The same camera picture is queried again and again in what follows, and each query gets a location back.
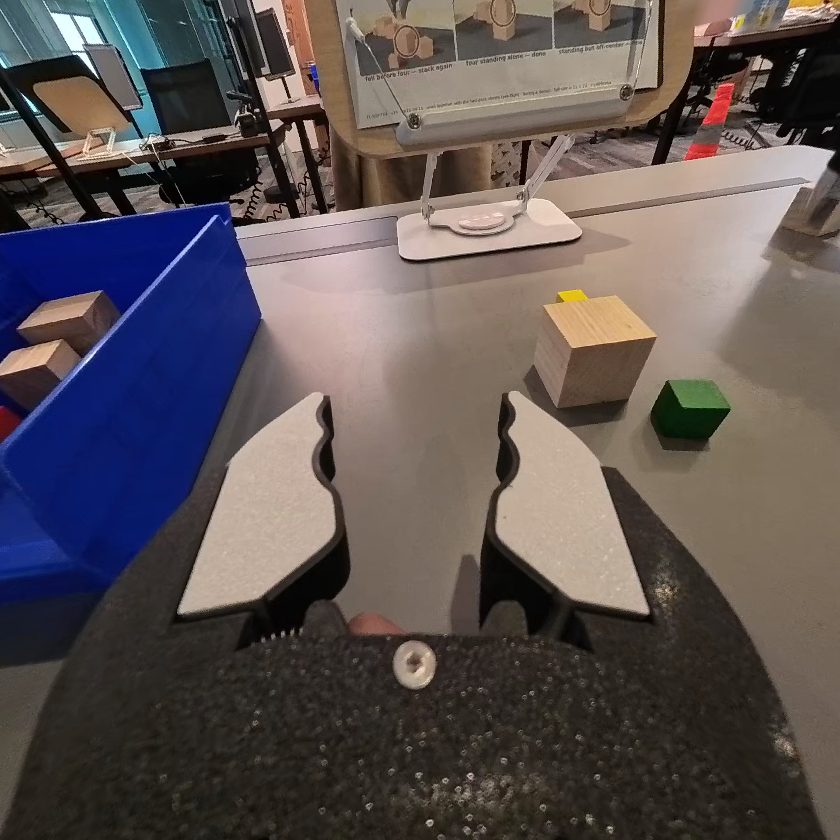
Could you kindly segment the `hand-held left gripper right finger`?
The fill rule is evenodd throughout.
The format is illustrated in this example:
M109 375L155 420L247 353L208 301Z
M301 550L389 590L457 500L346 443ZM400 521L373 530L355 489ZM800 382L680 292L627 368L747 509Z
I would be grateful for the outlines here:
M480 615L517 600L530 621L554 605L646 620L650 607L600 460L520 392L504 393L497 487L481 553Z

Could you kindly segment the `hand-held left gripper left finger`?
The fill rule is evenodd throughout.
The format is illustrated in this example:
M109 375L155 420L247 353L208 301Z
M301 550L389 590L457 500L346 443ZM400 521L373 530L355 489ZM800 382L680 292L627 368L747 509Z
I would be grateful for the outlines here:
M345 541L330 399L313 392L231 458L176 614L267 611Z

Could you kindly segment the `blue plastic bin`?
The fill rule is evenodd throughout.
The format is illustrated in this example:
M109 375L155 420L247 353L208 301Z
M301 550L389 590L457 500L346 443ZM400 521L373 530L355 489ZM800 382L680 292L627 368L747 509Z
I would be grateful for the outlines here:
M2 666L65 656L184 501L261 312L228 205L3 234L2 357L48 301L121 316L2 442Z

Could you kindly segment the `green wooden cube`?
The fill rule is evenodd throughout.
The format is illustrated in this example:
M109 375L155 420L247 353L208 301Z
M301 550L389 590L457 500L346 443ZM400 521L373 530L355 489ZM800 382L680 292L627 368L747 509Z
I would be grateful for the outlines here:
M650 420L664 437L706 440L730 411L728 399L714 381L669 379L654 402Z

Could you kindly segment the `large pale wooden cube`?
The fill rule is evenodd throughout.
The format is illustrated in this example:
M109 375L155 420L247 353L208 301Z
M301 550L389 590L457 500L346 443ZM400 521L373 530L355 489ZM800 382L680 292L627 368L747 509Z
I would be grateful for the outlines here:
M546 304L533 366L555 408L626 401L657 334L617 296Z

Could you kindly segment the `medium pale wooden cube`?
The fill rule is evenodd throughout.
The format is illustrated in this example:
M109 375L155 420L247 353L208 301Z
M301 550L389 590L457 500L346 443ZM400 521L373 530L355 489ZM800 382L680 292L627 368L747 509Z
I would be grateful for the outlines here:
M827 188L802 186L780 224L797 233L816 237L837 234L839 232L838 183Z

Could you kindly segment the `natural wooden cube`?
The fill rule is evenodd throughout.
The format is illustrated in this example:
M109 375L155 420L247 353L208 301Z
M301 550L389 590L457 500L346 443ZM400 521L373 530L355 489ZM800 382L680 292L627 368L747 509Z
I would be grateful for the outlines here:
M13 350L1 362L1 391L18 407L30 412L80 362L79 354L63 339Z
M17 326L30 345L63 340L81 358L120 319L121 312L102 290L45 301Z

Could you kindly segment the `white document stand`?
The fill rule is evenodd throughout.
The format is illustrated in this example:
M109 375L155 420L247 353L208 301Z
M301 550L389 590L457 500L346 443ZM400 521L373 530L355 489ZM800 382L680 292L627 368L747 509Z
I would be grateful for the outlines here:
M635 92L628 86L617 94L579 94L558 101L434 113L423 119L411 114L397 125L382 127L394 129L398 152L426 155L419 209L396 222L399 256L420 263L578 240L582 235L578 225L550 200L537 198L537 192L573 145L574 126L603 120L616 123L629 110ZM470 205L435 205L431 187L438 157L444 152L545 134L553 136L549 151L514 198L485 196Z

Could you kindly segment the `wooden office desk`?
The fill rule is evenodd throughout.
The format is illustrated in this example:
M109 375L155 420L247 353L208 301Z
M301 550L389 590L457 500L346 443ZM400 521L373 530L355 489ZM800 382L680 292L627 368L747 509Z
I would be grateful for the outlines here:
M145 183L159 185L172 171L165 170L155 175L152 172L137 172L123 175L122 170L141 165L165 163L180 160L204 160L208 157L237 151L270 149L270 140L278 141L285 131L293 126L297 131L301 152L306 162L309 195L315 201L321 214L329 211L329 205L322 189L319 159L312 152L305 122L328 125L326 112L318 96L305 96L283 102L278 109L267 114L269 133L258 133L251 137L242 136L234 127L192 131L166 135L171 147L165 149L163 137L154 135L151 145L146 140L115 142L110 151L100 145L92 153L84 154L84 140L58 142L56 150L66 170L90 184L89 193L106 193L121 215L136 213L125 188L135 188Z

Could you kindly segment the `orange traffic cone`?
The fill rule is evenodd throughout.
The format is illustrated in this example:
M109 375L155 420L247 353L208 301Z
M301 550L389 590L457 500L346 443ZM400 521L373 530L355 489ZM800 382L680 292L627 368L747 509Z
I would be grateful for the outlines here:
M734 84L731 82L722 83L716 89L707 115L699 126L684 161L705 160L717 155L732 104L733 91Z

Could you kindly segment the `instruction sheet on stand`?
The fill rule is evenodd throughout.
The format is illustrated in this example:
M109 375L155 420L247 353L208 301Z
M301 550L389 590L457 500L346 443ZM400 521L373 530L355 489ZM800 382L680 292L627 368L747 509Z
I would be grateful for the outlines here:
M661 38L659 84L654 90L636 90L629 110L615 123L578 124L573 131L609 129L642 124L667 109L687 79L692 59L695 11L692 2L665 4ZM306 2L310 37L316 57L322 104L329 123L357 154L373 159L412 155L398 152L393 128L358 129L343 52L342 28L335 2Z

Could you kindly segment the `black office chair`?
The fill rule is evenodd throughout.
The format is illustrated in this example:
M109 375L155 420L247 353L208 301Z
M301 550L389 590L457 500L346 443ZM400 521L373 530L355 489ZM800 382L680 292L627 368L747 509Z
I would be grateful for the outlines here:
M164 136L234 127L209 59L140 74ZM193 205L226 202L256 187L260 174L255 150L174 161L167 170L173 188L165 199Z

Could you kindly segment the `printed instruction sheet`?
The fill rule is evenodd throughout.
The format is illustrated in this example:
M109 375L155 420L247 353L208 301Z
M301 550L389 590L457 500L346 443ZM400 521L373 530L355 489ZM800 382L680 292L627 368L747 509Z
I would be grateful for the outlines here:
M663 2L334 5L359 129L659 84Z

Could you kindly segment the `small document stand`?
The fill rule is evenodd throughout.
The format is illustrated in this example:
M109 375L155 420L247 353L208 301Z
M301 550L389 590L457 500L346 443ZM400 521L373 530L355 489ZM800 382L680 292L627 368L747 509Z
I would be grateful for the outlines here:
M78 56L41 59L9 70L27 100L61 132L83 137L83 160L114 156L117 134L133 128L133 117Z

